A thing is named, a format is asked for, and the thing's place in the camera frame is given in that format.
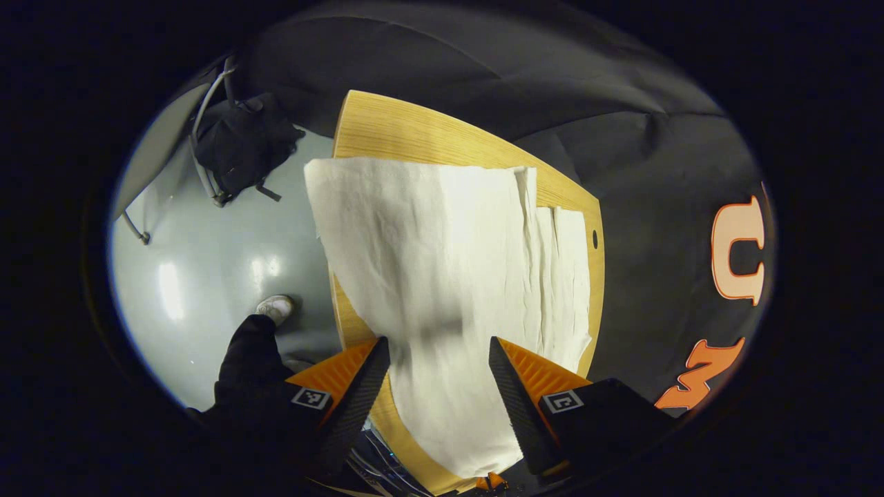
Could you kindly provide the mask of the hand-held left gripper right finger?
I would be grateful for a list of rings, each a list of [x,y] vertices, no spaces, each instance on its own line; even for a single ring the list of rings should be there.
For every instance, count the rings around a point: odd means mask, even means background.
[[[497,336],[488,364],[528,471],[537,477],[612,471],[677,427],[673,416],[622,381],[588,381]]]

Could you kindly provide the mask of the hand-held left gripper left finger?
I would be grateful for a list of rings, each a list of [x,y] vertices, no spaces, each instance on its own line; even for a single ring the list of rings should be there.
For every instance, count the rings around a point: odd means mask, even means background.
[[[388,340],[348,347],[231,403],[231,418],[272,460],[300,477],[335,477],[345,466],[390,367]]]

